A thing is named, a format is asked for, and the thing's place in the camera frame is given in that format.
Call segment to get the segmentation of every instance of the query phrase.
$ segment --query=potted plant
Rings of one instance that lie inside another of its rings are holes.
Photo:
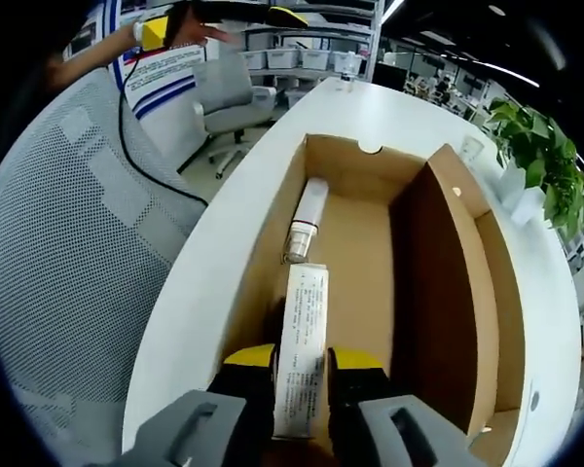
[[[526,172],[525,189],[545,194],[545,219],[566,239],[584,230],[584,173],[575,163],[575,145],[556,121],[530,107],[495,99],[490,122],[497,144],[497,161],[511,160]]]

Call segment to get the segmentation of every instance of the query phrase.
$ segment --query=black cable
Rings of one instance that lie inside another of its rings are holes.
[[[124,135],[124,101],[127,100],[126,99],[126,85],[128,84],[129,78],[134,73],[134,70],[136,70],[136,67],[138,66],[138,63],[140,62],[141,57],[142,57],[142,53],[136,56],[136,62],[134,63],[134,66],[132,67],[132,69],[129,70],[128,75],[124,79],[124,83],[121,86],[121,92],[119,93],[119,140],[121,141],[121,148],[124,150],[124,154],[126,155],[126,159],[128,160],[128,163],[132,166],[132,168],[134,170],[136,170],[138,173],[140,173],[143,177],[145,177],[148,180],[151,180],[152,182],[160,185],[161,187],[165,187],[166,189],[177,193],[178,195],[181,195],[181,196],[186,197],[186,198],[194,199],[195,201],[198,201],[198,202],[202,203],[205,207],[207,207],[207,201],[205,199],[197,197],[195,195],[191,195],[190,193],[187,193],[187,192],[183,192],[182,190],[178,190],[177,188],[171,187],[170,185],[167,185],[165,182],[162,182],[162,181],[158,180],[157,178],[154,178],[152,175],[150,175],[145,170],[143,170],[141,167],[139,167],[136,164],[136,162],[134,162],[134,159],[132,158],[132,156],[129,154],[128,146],[126,145],[126,137]]]

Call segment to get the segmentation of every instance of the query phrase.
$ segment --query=person's arm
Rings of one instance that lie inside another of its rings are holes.
[[[56,65],[51,65],[48,76],[50,91],[60,91],[67,88],[80,77],[95,68],[108,66],[122,53],[137,47],[133,35],[133,25],[126,24],[87,51]]]

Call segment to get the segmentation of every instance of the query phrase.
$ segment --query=floor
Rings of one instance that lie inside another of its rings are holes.
[[[262,135],[266,133],[266,131],[268,131],[268,128],[260,127],[248,129],[245,131],[242,141],[251,145],[255,144]],[[207,145],[204,150],[199,151],[193,157],[189,165],[180,172],[181,177],[189,183],[192,193],[202,197],[207,202],[211,202],[214,199],[216,193],[240,164],[242,158],[236,156],[223,173],[223,178],[217,180],[215,177],[216,167],[225,155],[224,153],[219,155],[215,163],[209,163],[207,155],[217,149],[224,149],[227,147],[232,148],[233,145],[234,136],[232,134],[219,136]]]

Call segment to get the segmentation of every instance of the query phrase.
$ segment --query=yellow object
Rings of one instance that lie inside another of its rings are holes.
[[[245,365],[247,367],[269,367],[274,344],[267,343],[256,347],[248,347],[233,353],[225,359],[225,364]]]
[[[143,24],[143,38],[141,46],[144,52],[161,49],[164,46],[166,36],[166,24],[168,17],[150,19]]]
[[[298,16],[296,13],[291,12],[290,10],[288,10],[287,8],[283,8],[283,7],[271,7],[271,10],[279,10],[281,12],[284,12],[294,18],[296,18],[298,21],[302,22],[305,24],[305,26],[309,26],[310,24],[307,22],[306,19],[304,19],[303,17]]]
[[[338,370],[364,370],[368,368],[383,368],[381,362],[374,356],[361,350],[349,348],[331,347],[335,354]]]

